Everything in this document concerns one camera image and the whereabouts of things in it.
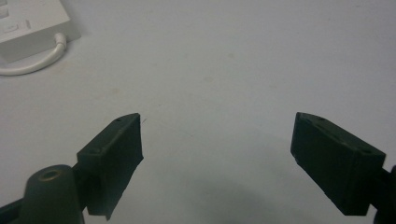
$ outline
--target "white surface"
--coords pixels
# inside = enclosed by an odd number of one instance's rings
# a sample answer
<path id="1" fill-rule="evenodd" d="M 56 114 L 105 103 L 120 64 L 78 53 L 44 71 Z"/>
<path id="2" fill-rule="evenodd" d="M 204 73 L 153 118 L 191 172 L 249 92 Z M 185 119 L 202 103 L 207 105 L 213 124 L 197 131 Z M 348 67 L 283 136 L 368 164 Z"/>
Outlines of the white surface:
<path id="1" fill-rule="evenodd" d="M 8 0 L 0 7 L 0 57 L 9 63 L 55 48 L 58 33 L 80 38 L 60 0 Z"/>
<path id="2" fill-rule="evenodd" d="M 109 223 L 372 223 L 373 209 L 335 208 L 290 139 L 309 112 L 396 163 L 396 2 L 64 4 L 83 37 L 48 69 L 0 78 L 1 204 L 139 112 L 145 159 Z"/>

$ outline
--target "white device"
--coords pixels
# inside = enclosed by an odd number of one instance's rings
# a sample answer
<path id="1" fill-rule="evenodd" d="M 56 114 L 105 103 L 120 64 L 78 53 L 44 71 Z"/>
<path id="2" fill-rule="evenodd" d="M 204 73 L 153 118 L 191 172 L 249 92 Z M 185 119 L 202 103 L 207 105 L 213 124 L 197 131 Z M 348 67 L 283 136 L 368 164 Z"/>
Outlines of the white device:
<path id="1" fill-rule="evenodd" d="M 0 75 L 34 72 L 62 56 L 66 41 L 80 38 L 60 0 L 0 0 L 0 57 L 12 63 L 47 49 L 48 57 L 24 68 L 0 68 Z"/>

